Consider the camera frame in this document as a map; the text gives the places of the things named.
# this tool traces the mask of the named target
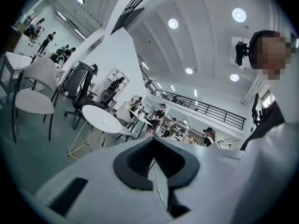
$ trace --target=chair seat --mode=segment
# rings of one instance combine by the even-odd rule
[[[54,107],[45,95],[29,89],[20,90],[15,98],[15,107],[31,114],[53,114]]]
[[[121,126],[121,130],[119,131],[120,134],[132,136],[132,133],[125,127]]]

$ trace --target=white wall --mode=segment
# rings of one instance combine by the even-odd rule
[[[133,39],[125,29],[120,29],[111,36],[106,37],[104,41],[97,46],[89,56],[84,60],[88,65],[97,64],[99,72],[93,77],[92,82],[96,85],[94,90],[104,82],[114,67],[126,74],[130,79],[128,85],[117,96],[115,109],[118,110],[123,102],[129,101],[134,95],[147,96],[144,87],[137,54],[133,44]]]
[[[56,52],[57,49],[66,44],[69,45],[69,48],[77,48],[83,40],[74,35],[55,15],[54,9],[49,5],[33,20],[32,23],[36,24],[40,19],[45,18],[45,21],[42,23],[45,31],[39,36],[38,43],[41,44],[48,34],[52,34],[55,31],[54,39],[47,46],[49,52]],[[90,52],[91,50],[86,51],[80,57],[80,60],[84,60]]]

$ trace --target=black office chair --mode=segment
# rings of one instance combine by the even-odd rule
[[[97,73],[98,73],[98,66],[96,64],[94,64],[92,66],[88,66],[87,64],[84,64],[84,69],[87,70],[87,73],[80,84],[79,92],[73,99],[73,106],[75,108],[75,112],[66,111],[64,113],[65,117],[67,117],[68,114],[75,115],[75,116],[79,117],[75,126],[73,127],[74,130],[77,129],[78,123],[81,120],[81,118],[84,119],[83,114],[82,114],[83,106],[94,105],[101,109],[105,108],[105,106],[103,104],[92,101],[93,96],[97,96],[97,94],[95,94],[91,91],[88,92],[88,88],[89,88],[89,85],[91,84],[93,75],[97,75]]]

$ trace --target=floor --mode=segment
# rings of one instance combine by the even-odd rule
[[[52,95],[50,90],[42,90],[41,93],[48,97]],[[11,105],[6,105],[0,111],[1,153],[7,160],[8,168],[17,185],[32,194],[35,194],[52,176],[76,161],[67,154],[85,121],[81,120],[77,130],[73,130],[77,117],[71,115],[65,117],[65,111],[74,111],[72,99],[60,95],[53,118],[51,141],[48,140],[50,117],[47,117],[46,122],[43,123],[43,116],[19,111],[16,120],[16,144],[12,136]],[[87,124],[75,145],[79,145],[87,138],[88,131]],[[109,134],[105,148],[125,141],[123,138],[117,140],[118,136],[119,134]],[[91,139],[90,143],[93,150],[99,149],[100,135]],[[82,157],[88,153],[90,149],[85,146],[74,155]]]

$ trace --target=table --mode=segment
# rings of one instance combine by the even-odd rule
[[[11,89],[12,89],[11,84],[14,80],[15,72],[17,70],[22,70],[26,66],[30,65],[31,61],[32,61],[32,59],[27,56],[21,56],[19,54],[15,54],[15,53],[11,53],[11,52],[5,53],[3,65],[0,70],[0,85],[2,86],[5,93],[7,94],[7,98],[6,98],[7,104],[9,102],[9,94],[11,93]],[[2,82],[2,74],[3,74],[4,66],[7,67],[8,71],[10,73],[10,78],[9,78],[7,86]]]
[[[105,147],[105,142],[107,139],[107,136],[109,133],[118,133],[121,131],[121,124],[120,122],[113,117],[113,115],[111,115],[110,113],[108,113],[107,111],[94,106],[94,105],[85,105],[82,108],[82,114],[84,116],[84,119],[86,120],[85,124],[83,125],[83,127],[81,128],[80,132],[78,133],[77,137],[75,138],[75,141],[73,142],[69,152],[68,152],[68,156],[78,159],[77,157],[74,157],[72,154],[77,151],[78,149],[82,148],[85,145],[88,145],[91,149],[91,151],[93,152],[93,149],[91,147],[91,145],[89,144],[89,138],[94,136],[95,134],[99,134],[101,135],[101,139],[100,139],[100,149],[103,147]],[[95,128],[97,128],[98,130],[95,131],[93,134],[90,134],[90,127],[89,127],[89,131],[88,131],[88,138],[86,140],[84,140],[77,148],[75,148],[74,150],[72,150],[78,136],[80,135],[81,131],[83,130],[84,126],[86,125],[86,123],[90,124],[90,127],[93,126]],[[105,137],[105,140],[102,144],[102,134],[106,132],[107,135]]]
[[[133,127],[132,127],[132,129],[131,129],[131,132],[133,131],[134,127],[137,125],[138,121],[143,122],[142,128],[141,128],[141,130],[139,131],[139,134],[137,135],[137,138],[136,138],[136,139],[139,139],[139,138],[140,138],[140,134],[141,134],[141,132],[142,132],[142,130],[143,130],[145,124],[148,124],[148,125],[150,125],[150,126],[152,126],[152,124],[151,124],[150,122],[148,122],[146,119],[138,117],[138,114],[135,114],[133,111],[131,111],[131,110],[129,110],[129,111],[130,111],[135,117],[137,117],[137,119],[138,119],[138,120],[136,121],[136,123],[133,125]]]

